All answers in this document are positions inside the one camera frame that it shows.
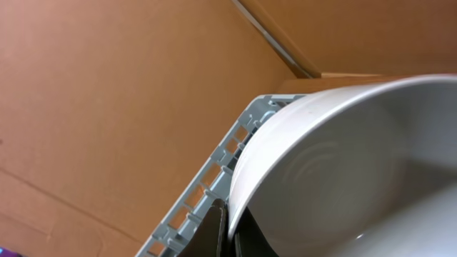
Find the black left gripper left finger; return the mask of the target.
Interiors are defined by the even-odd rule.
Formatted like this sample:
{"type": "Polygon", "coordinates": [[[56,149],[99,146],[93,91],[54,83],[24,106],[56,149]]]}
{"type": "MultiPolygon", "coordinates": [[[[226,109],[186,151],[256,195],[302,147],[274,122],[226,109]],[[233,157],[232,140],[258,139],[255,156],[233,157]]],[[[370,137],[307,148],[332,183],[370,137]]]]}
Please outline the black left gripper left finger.
{"type": "Polygon", "coordinates": [[[227,256],[227,206],[218,198],[204,216],[194,236],[178,257],[227,256]]]}

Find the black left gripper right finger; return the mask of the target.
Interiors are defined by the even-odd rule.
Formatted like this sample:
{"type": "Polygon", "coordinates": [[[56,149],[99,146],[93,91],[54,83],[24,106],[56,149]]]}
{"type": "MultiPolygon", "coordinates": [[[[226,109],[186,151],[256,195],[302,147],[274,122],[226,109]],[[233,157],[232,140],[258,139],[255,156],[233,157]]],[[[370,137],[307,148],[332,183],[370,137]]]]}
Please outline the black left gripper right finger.
{"type": "Polygon", "coordinates": [[[243,212],[234,234],[233,255],[235,257],[278,257],[248,208],[243,212]]]}

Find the grey bowl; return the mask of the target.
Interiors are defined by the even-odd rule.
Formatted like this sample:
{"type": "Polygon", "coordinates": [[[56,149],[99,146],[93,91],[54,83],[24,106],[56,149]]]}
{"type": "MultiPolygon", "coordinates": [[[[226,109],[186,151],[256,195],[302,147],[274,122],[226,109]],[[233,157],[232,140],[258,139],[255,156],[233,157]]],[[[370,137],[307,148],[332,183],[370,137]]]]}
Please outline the grey bowl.
{"type": "Polygon", "coordinates": [[[279,256],[456,254],[456,77],[303,96],[252,136],[228,239],[248,216],[279,256]]]}

